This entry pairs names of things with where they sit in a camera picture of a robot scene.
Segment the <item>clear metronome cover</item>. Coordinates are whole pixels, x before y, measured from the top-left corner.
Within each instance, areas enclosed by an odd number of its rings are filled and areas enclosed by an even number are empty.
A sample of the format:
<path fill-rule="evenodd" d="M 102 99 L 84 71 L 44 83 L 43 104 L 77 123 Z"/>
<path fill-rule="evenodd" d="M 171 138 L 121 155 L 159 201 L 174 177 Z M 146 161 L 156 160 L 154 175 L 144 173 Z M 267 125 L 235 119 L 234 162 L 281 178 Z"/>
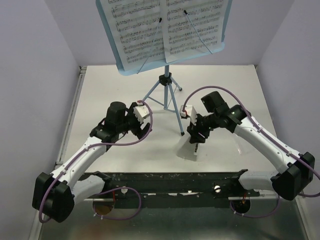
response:
<path fill-rule="evenodd" d="M 248 153 L 246 141 L 238 136 L 235 137 L 234 141 L 236 143 L 237 150 L 238 150 L 239 154 L 243 155 L 243 156 L 246 155 Z"/>

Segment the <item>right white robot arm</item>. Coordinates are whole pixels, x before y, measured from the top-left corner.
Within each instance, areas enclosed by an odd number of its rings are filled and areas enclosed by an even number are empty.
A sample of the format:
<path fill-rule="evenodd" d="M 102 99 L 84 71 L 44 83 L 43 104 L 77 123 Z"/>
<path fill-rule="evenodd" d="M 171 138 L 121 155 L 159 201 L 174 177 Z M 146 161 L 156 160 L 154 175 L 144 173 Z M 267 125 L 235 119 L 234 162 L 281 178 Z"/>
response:
<path fill-rule="evenodd" d="M 301 154 L 267 131 L 241 104 L 229 107 L 219 92 L 201 98 L 208 115 L 196 112 L 184 103 L 180 116 L 190 119 L 187 132 L 190 144 L 203 144 L 215 129 L 226 129 L 251 144 L 274 166 L 274 171 L 245 170 L 230 183 L 230 191 L 241 196 L 247 190 L 274 191 L 291 201 L 313 180 L 315 158 L 309 152 Z"/>

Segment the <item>grey metronome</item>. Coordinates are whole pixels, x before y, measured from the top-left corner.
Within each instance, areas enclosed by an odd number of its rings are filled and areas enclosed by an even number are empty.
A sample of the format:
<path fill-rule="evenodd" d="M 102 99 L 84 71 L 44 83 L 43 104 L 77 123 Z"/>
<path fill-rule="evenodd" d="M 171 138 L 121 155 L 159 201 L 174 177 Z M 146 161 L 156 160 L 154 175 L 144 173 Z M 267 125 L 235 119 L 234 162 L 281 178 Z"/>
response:
<path fill-rule="evenodd" d="M 190 139 L 189 135 L 182 136 L 175 147 L 175 154 L 181 159 L 195 162 L 198 158 L 199 144 L 190 143 Z"/>

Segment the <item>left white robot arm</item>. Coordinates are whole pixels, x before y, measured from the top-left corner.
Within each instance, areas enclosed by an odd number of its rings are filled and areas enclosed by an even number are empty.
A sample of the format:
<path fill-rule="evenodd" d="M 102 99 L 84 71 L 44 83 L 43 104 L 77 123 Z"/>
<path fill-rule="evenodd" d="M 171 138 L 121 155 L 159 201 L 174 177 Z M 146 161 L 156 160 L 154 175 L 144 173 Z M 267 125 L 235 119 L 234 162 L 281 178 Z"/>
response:
<path fill-rule="evenodd" d="M 142 100 L 125 103 L 114 101 L 106 116 L 95 126 L 80 149 L 51 173 L 42 172 L 35 180 L 32 207 L 38 220 L 65 221 L 74 206 L 88 197 L 107 197 L 111 178 L 99 171 L 81 180 L 86 170 L 112 146 L 132 146 L 142 142 L 152 131 L 153 112 Z"/>

